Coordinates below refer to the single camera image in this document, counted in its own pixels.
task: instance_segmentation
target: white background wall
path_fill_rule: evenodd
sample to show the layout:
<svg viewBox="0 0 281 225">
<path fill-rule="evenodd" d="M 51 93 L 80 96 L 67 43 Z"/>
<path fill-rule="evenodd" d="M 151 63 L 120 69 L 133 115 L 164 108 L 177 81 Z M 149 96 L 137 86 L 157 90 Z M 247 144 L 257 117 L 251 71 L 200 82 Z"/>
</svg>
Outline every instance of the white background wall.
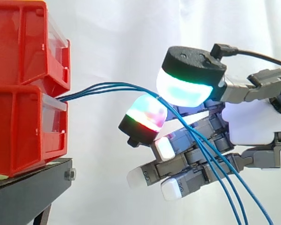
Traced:
<svg viewBox="0 0 281 225">
<path fill-rule="evenodd" d="M 72 92 L 104 81 L 125 81 L 156 90 L 157 72 L 171 45 L 210 50 L 219 42 L 281 59 L 281 1 L 47 2 L 56 23 L 71 40 Z M 272 67 L 242 56 L 223 62 L 228 73 L 240 79 Z M 154 160 L 150 149 L 130 148 L 127 137 L 117 128 L 138 95 L 117 92 L 70 103 L 67 156 L 74 158 L 77 180 L 54 202 L 49 224 L 235 224 L 218 182 L 177 202 L 165 202 L 159 184 L 140 190 L 128 188 L 126 174 Z M 250 169 L 241 175 L 275 224 L 281 225 L 281 170 Z M 266 224 L 238 183 L 237 188 L 250 224 Z"/>
</svg>

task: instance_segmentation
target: red storage drawer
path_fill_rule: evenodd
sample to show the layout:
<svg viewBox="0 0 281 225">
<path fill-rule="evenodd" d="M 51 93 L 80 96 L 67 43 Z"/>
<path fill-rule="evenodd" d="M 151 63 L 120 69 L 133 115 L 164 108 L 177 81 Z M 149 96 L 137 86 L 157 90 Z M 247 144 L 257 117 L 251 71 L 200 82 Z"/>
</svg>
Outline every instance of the red storage drawer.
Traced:
<svg viewBox="0 0 281 225">
<path fill-rule="evenodd" d="M 67 104 L 36 86 L 0 87 L 0 175 L 13 177 L 67 153 Z"/>
<path fill-rule="evenodd" d="M 0 85 L 26 84 L 52 97 L 70 90 L 70 43 L 45 2 L 0 0 Z"/>
</svg>

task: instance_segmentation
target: glowing sensor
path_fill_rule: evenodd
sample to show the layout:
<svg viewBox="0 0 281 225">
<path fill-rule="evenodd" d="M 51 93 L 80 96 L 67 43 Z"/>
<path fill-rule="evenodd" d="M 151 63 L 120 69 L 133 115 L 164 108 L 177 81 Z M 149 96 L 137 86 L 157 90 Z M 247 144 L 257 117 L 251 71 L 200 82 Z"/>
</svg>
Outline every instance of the glowing sensor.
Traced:
<svg viewBox="0 0 281 225">
<path fill-rule="evenodd" d="M 167 108 L 150 95 L 140 96 L 126 113 L 147 128 L 159 132 L 167 115 Z"/>
<path fill-rule="evenodd" d="M 149 94 L 140 96 L 122 119 L 119 129 L 129 136 L 128 144 L 150 145 L 155 140 L 168 115 L 168 110 Z"/>
<path fill-rule="evenodd" d="M 181 81 L 163 69 L 160 70 L 156 86 L 158 93 L 170 104 L 182 107 L 197 107 L 211 94 L 213 87 Z"/>
</svg>

